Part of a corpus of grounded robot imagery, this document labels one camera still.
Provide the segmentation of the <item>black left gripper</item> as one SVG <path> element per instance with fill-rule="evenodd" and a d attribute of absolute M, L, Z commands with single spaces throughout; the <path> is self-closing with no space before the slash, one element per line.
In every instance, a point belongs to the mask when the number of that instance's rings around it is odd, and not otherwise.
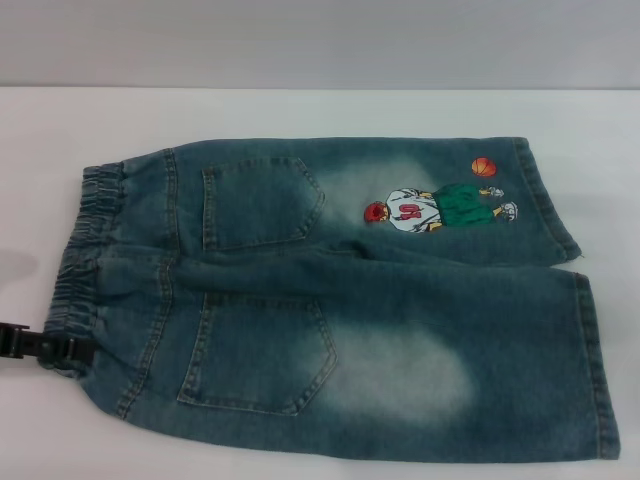
<path fill-rule="evenodd" d="M 81 338 L 33 338 L 24 344 L 29 326 L 0 324 L 0 357 L 22 359 L 29 354 L 54 367 L 88 367 L 92 365 L 96 342 Z"/>

